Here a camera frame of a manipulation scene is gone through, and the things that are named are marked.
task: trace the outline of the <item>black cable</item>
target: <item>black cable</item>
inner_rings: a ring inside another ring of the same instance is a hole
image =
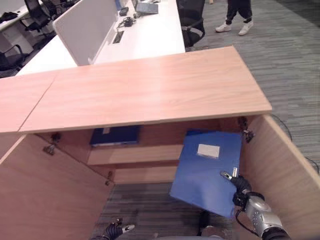
[[[116,32],[119,33],[119,28],[122,28],[122,27],[131,27],[133,24],[136,23],[137,20],[135,20],[134,18],[130,17],[130,16],[127,16],[125,17],[122,22],[120,22],[118,24],[118,26],[116,27]]]
[[[287,130],[287,132],[288,132],[288,135],[289,135],[289,137],[290,137],[291,142],[293,142],[292,134],[291,134],[289,128],[287,127],[287,125],[285,124],[285,122],[282,121],[277,115],[271,114],[271,116],[273,116],[274,118],[278,119],[278,120],[282,123],[282,125],[286,128],[286,130]],[[317,171],[317,173],[318,173],[318,175],[319,175],[319,172],[320,172],[320,171],[319,171],[319,165],[318,165],[315,161],[311,160],[310,158],[308,158],[308,157],[306,157],[306,156],[305,156],[305,158],[306,158],[307,160],[309,160],[310,162],[313,162],[313,164],[314,164],[315,167],[316,167],[316,171]]]
[[[282,123],[282,125],[286,128],[286,130],[287,130],[287,132],[288,132],[288,135],[289,135],[289,137],[290,137],[291,142],[293,142],[293,138],[292,138],[291,132],[290,132],[289,128],[287,127],[287,125],[285,124],[285,122],[282,121],[282,120],[280,119],[280,117],[278,117],[277,115],[271,114],[271,116],[274,117],[274,118],[276,118],[276,119],[278,119],[279,122]]]
[[[240,226],[243,227],[245,230],[247,230],[250,233],[252,233],[253,235],[256,235],[257,237],[259,237],[259,235],[255,231],[252,231],[251,229],[247,228],[242,222],[240,222],[240,220],[238,219],[238,216],[240,213],[241,213],[241,210],[238,210],[235,214],[235,219],[236,219],[237,223],[240,224]]]
[[[305,158],[308,159],[309,161],[313,162],[313,164],[314,164],[315,167],[316,167],[316,171],[317,171],[317,173],[319,174],[319,165],[318,165],[315,161],[311,160],[310,158],[308,158],[308,157],[306,157],[306,156],[305,156]]]

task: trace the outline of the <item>white label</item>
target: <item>white label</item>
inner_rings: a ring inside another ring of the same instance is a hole
[[[199,144],[197,154],[217,159],[219,157],[219,152],[219,146]]]
[[[110,133],[110,127],[106,127],[103,129],[102,134],[109,134]]]

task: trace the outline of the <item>blue binder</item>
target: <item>blue binder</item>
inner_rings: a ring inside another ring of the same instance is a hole
[[[240,133],[209,132],[189,134],[175,174],[170,195],[209,212],[232,218],[232,202],[236,187],[220,175],[239,169],[242,135]],[[219,146],[217,158],[198,155],[199,144]]]

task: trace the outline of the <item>robotic arm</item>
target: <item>robotic arm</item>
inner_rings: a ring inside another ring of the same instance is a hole
[[[135,228],[135,225],[127,225],[121,227],[122,219],[118,218],[116,223],[111,223],[105,230],[102,236],[96,236],[91,240],[115,240],[120,235],[125,234]]]
[[[235,185],[236,193],[233,196],[233,203],[241,207],[241,211],[246,213],[256,232],[249,230],[238,220],[238,215],[241,212],[238,211],[236,220],[242,227],[262,240],[291,240],[279,217],[272,212],[271,207],[265,202],[264,196],[252,192],[251,185],[244,177],[232,177],[225,171],[220,174]]]

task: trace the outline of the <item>cabinet top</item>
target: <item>cabinet top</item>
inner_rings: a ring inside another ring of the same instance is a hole
[[[272,110],[233,46],[51,74],[53,83],[41,91],[42,98],[19,132],[216,119]]]

